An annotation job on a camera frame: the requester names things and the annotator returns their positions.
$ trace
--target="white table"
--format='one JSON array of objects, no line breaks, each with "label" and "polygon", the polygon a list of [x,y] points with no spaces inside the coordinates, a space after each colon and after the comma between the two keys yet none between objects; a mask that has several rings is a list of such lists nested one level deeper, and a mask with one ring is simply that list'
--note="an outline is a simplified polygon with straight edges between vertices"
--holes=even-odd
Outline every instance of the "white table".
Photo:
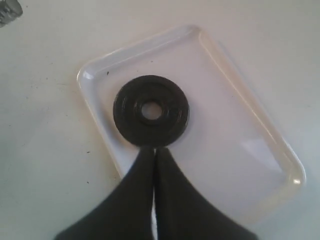
[{"label": "white table", "polygon": [[0,29],[0,239],[51,240],[110,193],[118,174],[78,90],[78,70],[185,23],[224,45],[305,167],[302,193],[256,232],[319,239],[320,2],[20,2],[23,17]]}]

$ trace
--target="rubber washer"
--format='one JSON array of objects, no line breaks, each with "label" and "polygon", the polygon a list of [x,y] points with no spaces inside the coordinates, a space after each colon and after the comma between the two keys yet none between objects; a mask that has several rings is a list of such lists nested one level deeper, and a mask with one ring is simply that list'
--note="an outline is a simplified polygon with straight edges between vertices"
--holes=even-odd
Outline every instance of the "rubber washer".
[{"label": "rubber washer", "polygon": [[[142,113],[146,103],[161,109],[157,119]],[[136,146],[161,147],[177,140],[189,120],[189,104],[184,92],[172,81],[156,75],[137,77],[125,84],[113,104],[113,119],[121,135]]]}]

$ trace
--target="center hole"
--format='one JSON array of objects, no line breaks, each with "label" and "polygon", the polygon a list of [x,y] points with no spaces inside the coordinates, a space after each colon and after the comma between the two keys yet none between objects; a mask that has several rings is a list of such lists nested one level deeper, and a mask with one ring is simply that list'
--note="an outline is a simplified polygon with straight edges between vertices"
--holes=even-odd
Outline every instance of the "center hole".
[{"label": "center hole", "polygon": [[156,120],[162,114],[162,108],[154,101],[149,101],[142,106],[142,115],[149,120]]}]

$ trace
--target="white plastic tray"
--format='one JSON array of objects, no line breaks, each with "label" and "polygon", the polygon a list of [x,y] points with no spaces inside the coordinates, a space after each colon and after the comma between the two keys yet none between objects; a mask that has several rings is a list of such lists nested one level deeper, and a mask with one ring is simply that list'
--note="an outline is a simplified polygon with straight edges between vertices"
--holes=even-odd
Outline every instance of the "white plastic tray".
[{"label": "white plastic tray", "polygon": [[185,133],[169,146],[186,177],[243,225],[262,220],[304,184],[305,172],[221,48],[185,25],[86,64],[78,83],[121,176],[138,149],[118,132],[113,103],[142,75],[175,82],[190,105]]}]

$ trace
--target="black rubber washer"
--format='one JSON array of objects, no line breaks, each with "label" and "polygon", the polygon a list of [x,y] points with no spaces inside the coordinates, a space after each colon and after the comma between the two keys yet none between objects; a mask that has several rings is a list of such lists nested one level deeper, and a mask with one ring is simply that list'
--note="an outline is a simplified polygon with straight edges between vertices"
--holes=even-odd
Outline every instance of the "black rubber washer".
[{"label": "black rubber washer", "polygon": [[[159,118],[144,117],[142,107],[155,102],[162,108]],[[184,92],[161,76],[137,77],[124,85],[113,104],[113,119],[121,135],[136,146],[167,146],[185,131],[189,104]]]}]

